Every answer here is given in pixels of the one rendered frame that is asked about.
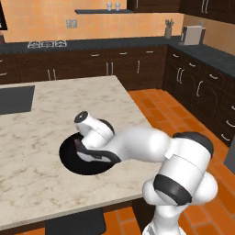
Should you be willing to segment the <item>black round plate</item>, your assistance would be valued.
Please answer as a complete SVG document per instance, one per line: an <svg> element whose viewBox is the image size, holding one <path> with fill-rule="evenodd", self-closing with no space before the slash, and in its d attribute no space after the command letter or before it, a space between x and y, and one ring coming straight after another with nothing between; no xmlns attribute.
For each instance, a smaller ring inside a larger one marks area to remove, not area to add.
<svg viewBox="0 0 235 235"><path fill-rule="evenodd" d="M68 137L61 145L59 154L62 164L71 172L80 175L95 175L103 173L113 167L116 163L121 162L121 160L110 151L93 151L96 156L105 154L107 157L107 162L102 162L99 159L94 159L91 162L86 162L82 160L75 148L75 141L81 141L83 136L77 132L72 136Z"/></svg>

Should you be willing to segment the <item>dark base cupboards long run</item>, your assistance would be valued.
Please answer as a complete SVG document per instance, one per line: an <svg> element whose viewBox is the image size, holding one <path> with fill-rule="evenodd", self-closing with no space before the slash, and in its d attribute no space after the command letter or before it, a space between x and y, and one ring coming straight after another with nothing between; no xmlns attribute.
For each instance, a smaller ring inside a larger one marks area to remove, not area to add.
<svg viewBox="0 0 235 235"><path fill-rule="evenodd" d="M0 54L0 84L115 75L128 91L162 88L167 47Z"/></svg>

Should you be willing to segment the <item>dark base cupboards side run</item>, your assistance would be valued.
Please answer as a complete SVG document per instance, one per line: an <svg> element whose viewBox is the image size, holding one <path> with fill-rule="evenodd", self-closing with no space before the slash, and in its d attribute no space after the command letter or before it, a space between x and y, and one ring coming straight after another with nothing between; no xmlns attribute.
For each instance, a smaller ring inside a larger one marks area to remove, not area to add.
<svg viewBox="0 0 235 235"><path fill-rule="evenodd" d="M169 46L162 88L230 146L235 137L235 79Z"/></svg>

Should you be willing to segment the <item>grey pot with tools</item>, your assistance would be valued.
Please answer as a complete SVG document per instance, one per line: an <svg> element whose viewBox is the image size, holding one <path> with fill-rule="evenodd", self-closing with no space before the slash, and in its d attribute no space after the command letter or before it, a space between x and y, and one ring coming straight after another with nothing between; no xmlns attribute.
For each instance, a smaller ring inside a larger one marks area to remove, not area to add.
<svg viewBox="0 0 235 235"><path fill-rule="evenodd" d="M165 20L165 33L164 36L169 39L172 36L172 29L173 29L174 21L171 19Z"/></svg>

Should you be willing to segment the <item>hob with white grates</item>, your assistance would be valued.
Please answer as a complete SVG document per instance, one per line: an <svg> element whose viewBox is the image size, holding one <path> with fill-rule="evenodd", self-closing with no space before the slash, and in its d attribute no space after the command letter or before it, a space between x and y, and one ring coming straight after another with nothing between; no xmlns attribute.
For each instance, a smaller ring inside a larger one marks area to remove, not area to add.
<svg viewBox="0 0 235 235"><path fill-rule="evenodd" d="M48 49L48 48L65 48L67 46L66 40L43 40L30 41L28 43L29 49Z"/></svg>

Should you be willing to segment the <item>dark island sink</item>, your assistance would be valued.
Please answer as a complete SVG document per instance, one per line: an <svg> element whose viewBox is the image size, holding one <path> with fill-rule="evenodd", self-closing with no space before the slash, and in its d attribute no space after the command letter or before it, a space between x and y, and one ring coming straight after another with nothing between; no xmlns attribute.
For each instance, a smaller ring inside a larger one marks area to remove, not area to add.
<svg viewBox="0 0 235 235"><path fill-rule="evenodd" d="M30 112L35 86L0 88L0 115Z"/></svg>

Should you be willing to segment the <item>white coffee machine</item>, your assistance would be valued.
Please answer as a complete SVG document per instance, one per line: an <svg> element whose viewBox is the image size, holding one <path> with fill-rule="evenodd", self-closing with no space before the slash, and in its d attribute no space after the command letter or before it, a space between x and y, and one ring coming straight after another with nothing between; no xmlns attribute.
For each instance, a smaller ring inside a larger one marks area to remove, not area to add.
<svg viewBox="0 0 235 235"><path fill-rule="evenodd" d="M203 42L205 33L206 29L202 26L184 26L179 44L184 46L199 45Z"/></svg>

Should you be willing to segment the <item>grey appliance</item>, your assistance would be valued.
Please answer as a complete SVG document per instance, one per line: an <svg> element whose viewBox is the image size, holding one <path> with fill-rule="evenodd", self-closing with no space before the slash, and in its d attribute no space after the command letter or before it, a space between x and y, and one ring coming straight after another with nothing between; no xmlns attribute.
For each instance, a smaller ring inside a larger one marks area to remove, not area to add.
<svg viewBox="0 0 235 235"><path fill-rule="evenodd" d="M230 145L224 164L233 174L235 174L235 144Z"/></svg>

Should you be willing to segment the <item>dark wall shelf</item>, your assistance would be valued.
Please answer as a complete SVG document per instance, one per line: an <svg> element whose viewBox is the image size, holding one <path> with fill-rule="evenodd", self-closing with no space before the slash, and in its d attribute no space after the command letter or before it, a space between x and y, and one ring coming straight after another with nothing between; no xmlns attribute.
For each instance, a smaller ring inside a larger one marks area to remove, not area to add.
<svg viewBox="0 0 235 235"><path fill-rule="evenodd" d="M75 9L74 12L77 15L90 15L90 14L133 14L133 11L127 10L127 9L120 9L119 11L117 10L105 10L105 9L96 9L96 10L90 10L90 9Z"/></svg>

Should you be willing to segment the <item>dark wall cupboards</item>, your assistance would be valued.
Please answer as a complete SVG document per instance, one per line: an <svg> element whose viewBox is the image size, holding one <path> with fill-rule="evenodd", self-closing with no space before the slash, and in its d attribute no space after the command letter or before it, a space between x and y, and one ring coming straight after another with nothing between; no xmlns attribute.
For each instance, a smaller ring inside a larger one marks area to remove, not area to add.
<svg viewBox="0 0 235 235"><path fill-rule="evenodd" d="M127 0L134 13L182 13L235 25L235 0Z"/></svg>

